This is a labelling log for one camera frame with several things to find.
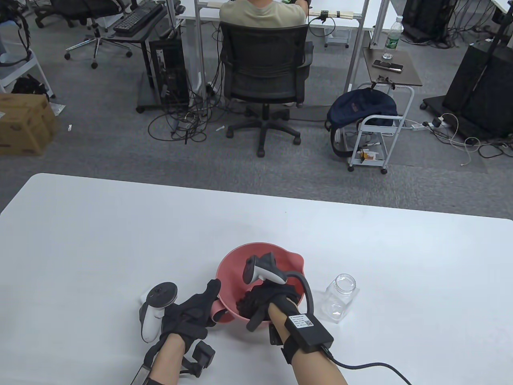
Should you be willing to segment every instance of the barcode label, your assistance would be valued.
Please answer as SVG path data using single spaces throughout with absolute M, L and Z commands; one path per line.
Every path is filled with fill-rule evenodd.
M 310 326 L 313 326 L 312 321 L 310 321 L 306 314 L 290 316 L 289 319 L 292 321 L 292 323 L 297 329 L 309 328 Z

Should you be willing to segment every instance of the cardboard box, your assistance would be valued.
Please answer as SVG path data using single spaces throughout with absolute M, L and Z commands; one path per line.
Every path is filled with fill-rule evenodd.
M 41 155 L 57 132 L 44 95 L 0 94 L 0 115 L 0 155 Z

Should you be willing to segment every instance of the water bottle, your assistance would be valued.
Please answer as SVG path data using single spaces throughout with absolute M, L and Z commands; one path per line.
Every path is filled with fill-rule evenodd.
M 392 24 L 390 31 L 388 33 L 388 38 L 385 43 L 385 50 L 383 51 L 383 59 L 391 60 L 393 58 L 393 52 L 397 48 L 397 43 L 401 37 L 401 33 L 403 32 L 403 25 L 401 24 L 403 21 L 402 16 L 397 16 L 396 22 Z

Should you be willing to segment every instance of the pink bowl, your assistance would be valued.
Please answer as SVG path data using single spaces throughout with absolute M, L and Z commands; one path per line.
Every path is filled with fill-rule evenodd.
M 242 280 L 242 272 L 246 265 L 246 260 L 252 255 L 261 257 L 262 255 L 272 252 L 276 258 L 276 265 L 282 271 L 296 271 L 304 275 L 305 261 L 303 257 L 296 253 L 291 253 L 279 246 L 271 243 L 256 242 L 247 243 L 239 246 L 228 253 L 221 261 L 218 267 L 216 278 L 221 281 L 221 291 L 219 292 L 219 300 L 214 302 L 212 306 L 212 319 L 221 323 L 228 323 L 238 318 L 244 322 L 249 319 L 239 315 L 236 303 L 244 297 L 248 290 L 255 285 L 262 284 L 258 280 L 251 285 L 246 285 Z M 296 291 L 304 296 L 304 289 L 301 282 L 296 278 L 289 278 L 287 283 L 293 284 Z

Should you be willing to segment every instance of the office chair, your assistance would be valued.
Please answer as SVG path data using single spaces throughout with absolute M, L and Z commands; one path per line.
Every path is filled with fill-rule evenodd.
M 289 120 L 290 111 L 270 113 L 270 104 L 302 103 L 305 100 L 305 80 L 310 74 L 313 43 L 305 42 L 307 25 L 290 28 L 249 28 L 220 23 L 223 33 L 221 61 L 225 68 L 224 96 L 262 104 L 262 118 L 228 126 L 227 138 L 243 128 L 259 128 L 259 158 L 265 156 L 267 130 L 286 132 L 301 144 L 301 134 L 277 119 Z M 250 107 L 246 117 L 258 118 Z
M 50 3 L 59 14 L 70 20 L 78 20 L 82 25 L 86 25 L 87 19 L 89 18 L 92 21 L 91 28 L 94 32 L 94 36 L 87 35 L 83 42 L 66 48 L 66 54 L 64 55 L 66 60 L 70 60 L 71 58 L 70 51 L 93 42 L 94 54 L 91 63 L 91 67 L 93 69 L 98 67 L 96 55 L 98 54 L 98 48 L 103 43 L 124 48 L 127 50 L 126 56 L 132 56 L 132 50 L 130 47 L 124 46 L 120 43 L 104 40 L 100 35 L 99 25 L 95 20 L 95 18 L 98 17 L 114 16 L 122 12 L 124 13 L 126 5 L 123 3 L 123 0 L 51 0 Z
M 73 24 L 73 22 L 65 17 L 64 15 L 60 14 L 54 7 L 53 5 L 50 5 L 50 4 L 45 4 L 45 5 L 35 5 L 33 6 L 33 10 L 34 10 L 34 13 L 35 13 L 35 24 L 39 27 L 39 28 L 44 28 L 44 24 L 43 24 L 43 19 L 47 18 L 48 16 L 51 16 L 51 15 L 59 15 L 59 16 L 62 16 L 62 18 L 64 20 L 66 20 L 66 22 L 68 23 L 68 27 L 69 28 L 73 28 L 75 26 L 75 24 Z

